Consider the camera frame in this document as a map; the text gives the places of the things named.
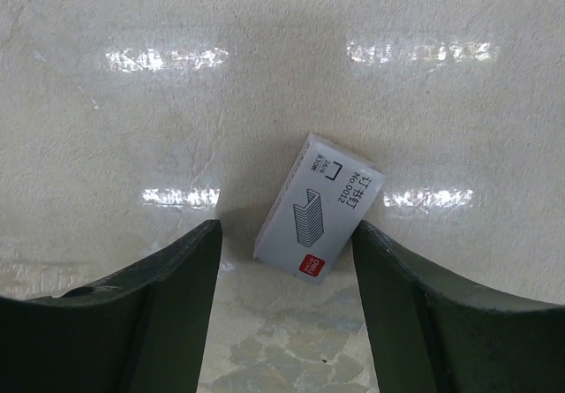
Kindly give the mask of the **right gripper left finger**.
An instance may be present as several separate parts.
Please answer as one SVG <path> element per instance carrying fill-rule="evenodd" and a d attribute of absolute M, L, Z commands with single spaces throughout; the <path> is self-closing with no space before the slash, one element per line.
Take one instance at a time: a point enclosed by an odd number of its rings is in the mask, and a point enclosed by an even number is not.
<path fill-rule="evenodd" d="M 2 299 L 2 391 L 195 391 L 221 252 L 207 220 L 61 297 Z"/>

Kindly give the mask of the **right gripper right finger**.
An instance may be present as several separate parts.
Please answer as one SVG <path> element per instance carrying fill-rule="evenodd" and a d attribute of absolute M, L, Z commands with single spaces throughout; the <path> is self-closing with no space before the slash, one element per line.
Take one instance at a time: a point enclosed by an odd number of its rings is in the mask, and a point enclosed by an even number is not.
<path fill-rule="evenodd" d="M 368 222 L 352 251 L 380 391 L 563 391 L 563 306 L 475 283 Z"/>

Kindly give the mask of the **white staple box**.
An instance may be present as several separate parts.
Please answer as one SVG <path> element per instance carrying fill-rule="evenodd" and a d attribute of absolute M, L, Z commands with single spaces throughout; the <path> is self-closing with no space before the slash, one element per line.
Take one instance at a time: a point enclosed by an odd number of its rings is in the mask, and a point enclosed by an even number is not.
<path fill-rule="evenodd" d="M 253 258 L 322 283 L 385 181 L 374 163 L 310 133 L 255 239 Z"/>

